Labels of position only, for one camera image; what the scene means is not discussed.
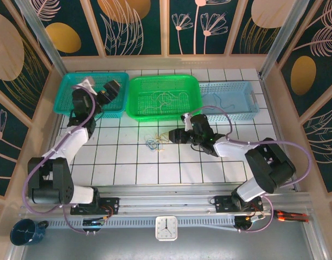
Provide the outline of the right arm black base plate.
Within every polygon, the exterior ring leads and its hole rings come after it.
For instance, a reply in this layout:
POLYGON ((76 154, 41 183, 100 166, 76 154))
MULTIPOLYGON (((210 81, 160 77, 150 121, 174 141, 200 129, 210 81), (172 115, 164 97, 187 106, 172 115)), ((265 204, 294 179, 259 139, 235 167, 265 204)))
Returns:
POLYGON ((234 196, 215 196, 214 205, 217 213, 263 212, 264 210, 261 197, 256 197, 251 201, 245 202, 234 196))

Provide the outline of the aluminium rail frame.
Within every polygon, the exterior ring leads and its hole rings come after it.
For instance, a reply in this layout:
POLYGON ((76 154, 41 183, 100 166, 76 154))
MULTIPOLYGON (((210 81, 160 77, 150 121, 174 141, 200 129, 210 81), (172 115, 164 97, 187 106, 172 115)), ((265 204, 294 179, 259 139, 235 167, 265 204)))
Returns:
MULTIPOLYGON (((236 183, 110 185, 98 188, 103 197, 118 197, 120 217, 206 216, 216 213, 212 198, 229 195, 236 183)), ((280 188, 263 200, 266 212, 275 209, 311 214, 307 192, 280 188)))

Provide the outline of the aluminium corner post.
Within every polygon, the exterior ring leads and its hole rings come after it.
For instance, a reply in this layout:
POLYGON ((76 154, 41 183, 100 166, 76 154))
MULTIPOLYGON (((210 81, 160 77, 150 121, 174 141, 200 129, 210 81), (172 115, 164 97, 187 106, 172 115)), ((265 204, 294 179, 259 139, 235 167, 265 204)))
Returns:
POLYGON ((43 46, 57 72, 64 76, 67 69, 43 25, 43 22, 50 22, 60 11, 60 0, 14 0, 14 2, 41 46, 43 46))
POLYGON ((267 53, 267 57, 259 71, 259 79, 265 80, 274 66, 278 56, 282 52, 288 39, 291 37, 299 20, 304 14, 310 0, 296 0, 282 27, 280 28, 272 46, 267 53))

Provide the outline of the teal plastic basket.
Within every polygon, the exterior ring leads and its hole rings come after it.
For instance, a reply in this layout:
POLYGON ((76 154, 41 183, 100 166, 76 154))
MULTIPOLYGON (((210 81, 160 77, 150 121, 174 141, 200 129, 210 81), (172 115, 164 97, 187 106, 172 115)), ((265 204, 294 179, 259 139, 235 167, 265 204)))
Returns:
POLYGON ((125 111, 127 96, 129 92, 129 76, 125 72, 77 72, 66 74, 59 86, 58 93, 55 98, 54 112, 70 116, 73 109, 72 92, 73 85, 81 83, 84 78, 92 77, 94 80, 93 89, 98 92, 104 89, 104 84, 109 81, 115 80, 120 85, 118 96, 108 105, 103 107, 103 118, 121 118, 123 111, 125 111))

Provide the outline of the green plastic basket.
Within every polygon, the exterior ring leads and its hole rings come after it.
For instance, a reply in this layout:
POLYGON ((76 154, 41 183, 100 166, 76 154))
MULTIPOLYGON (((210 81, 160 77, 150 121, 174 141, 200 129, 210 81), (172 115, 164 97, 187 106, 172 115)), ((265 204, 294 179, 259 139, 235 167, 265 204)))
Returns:
POLYGON ((191 75, 141 76, 129 82, 125 110, 138 122, 177 120, 200 107, 199 82, 191 75))

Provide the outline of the orange black hand tool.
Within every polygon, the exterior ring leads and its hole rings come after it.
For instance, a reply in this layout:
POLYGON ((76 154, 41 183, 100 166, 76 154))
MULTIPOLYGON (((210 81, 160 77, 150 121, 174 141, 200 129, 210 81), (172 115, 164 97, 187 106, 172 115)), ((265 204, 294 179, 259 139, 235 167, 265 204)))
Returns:
POLYGON ((274 210, 273 217, 280 222, 309 222, 309 217, 304 213, 286 212, 282 210, 274 210))

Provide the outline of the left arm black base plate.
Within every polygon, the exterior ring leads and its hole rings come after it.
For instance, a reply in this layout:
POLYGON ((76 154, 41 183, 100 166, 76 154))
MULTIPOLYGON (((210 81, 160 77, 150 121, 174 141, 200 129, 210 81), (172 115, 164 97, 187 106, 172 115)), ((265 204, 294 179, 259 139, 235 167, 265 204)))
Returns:
POLYGON ((72 207, 70 215, 117 215, 119 210, 119 198, 98 198, 90 204, 78 204, 72 207))

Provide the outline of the white square clock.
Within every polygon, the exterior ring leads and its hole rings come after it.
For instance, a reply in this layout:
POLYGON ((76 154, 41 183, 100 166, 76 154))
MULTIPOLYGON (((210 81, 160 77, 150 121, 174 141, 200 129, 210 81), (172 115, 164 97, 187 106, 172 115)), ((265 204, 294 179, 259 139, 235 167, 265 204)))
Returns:
POLYGON ((172 242, 178 238, 178 222, 175 216, 158 216, 155 219, 155 237, 160 242, 172 242))

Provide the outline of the dark blue mug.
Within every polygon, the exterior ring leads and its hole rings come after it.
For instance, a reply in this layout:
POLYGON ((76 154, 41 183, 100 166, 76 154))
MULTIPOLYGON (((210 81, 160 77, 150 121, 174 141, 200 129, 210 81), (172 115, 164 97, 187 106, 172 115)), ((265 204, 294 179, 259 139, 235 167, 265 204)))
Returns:
POLYGON ((15 246, 34 245, 43 240, 49 221, 36 222, 32 219, 22 219, 10 232, 10 241, 15 246))

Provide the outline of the small circuit board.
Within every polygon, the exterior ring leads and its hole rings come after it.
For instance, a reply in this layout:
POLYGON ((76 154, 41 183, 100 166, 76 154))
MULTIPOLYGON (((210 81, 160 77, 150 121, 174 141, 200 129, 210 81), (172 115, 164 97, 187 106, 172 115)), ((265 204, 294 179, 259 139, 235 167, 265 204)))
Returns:
POLYGON ((258 220, 264 219, 265 216, 262 214, 254 216, 235 216, 234 227, 237 230, 247 231, 252 227, 252 224, 258 220))
POLYGON ((102 226, 104 224, 105 220, 103 218, 84 219, 82 221, 82 226, 102 226))

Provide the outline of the light blue plastic basket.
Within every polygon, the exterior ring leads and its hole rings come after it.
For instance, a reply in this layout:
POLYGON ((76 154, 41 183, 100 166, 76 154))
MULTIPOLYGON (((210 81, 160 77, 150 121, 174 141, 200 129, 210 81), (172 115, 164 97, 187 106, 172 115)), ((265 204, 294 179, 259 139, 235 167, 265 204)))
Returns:
POLYGON ((231 121, 250 121, 259 113, 259 106, 248 81, 200 83, 202 113, 210 122, 226 122, 226 112, 231 121))

